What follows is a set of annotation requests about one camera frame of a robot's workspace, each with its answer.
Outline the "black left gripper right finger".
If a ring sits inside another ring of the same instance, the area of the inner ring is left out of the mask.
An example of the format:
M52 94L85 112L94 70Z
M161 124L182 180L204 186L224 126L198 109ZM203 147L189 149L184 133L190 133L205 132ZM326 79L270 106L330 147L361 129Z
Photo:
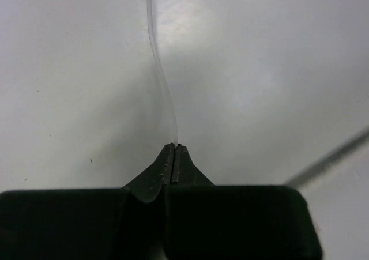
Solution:
M165 188L168 259L322 259L308 204L281 185L216 186L185 146Z

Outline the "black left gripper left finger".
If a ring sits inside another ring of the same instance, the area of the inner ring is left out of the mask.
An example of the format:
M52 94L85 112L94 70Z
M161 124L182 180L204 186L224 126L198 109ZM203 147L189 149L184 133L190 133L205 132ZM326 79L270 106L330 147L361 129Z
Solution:
M1 194L2 259L144 259L161 241L160 193L175 155L164 146L127 185Z

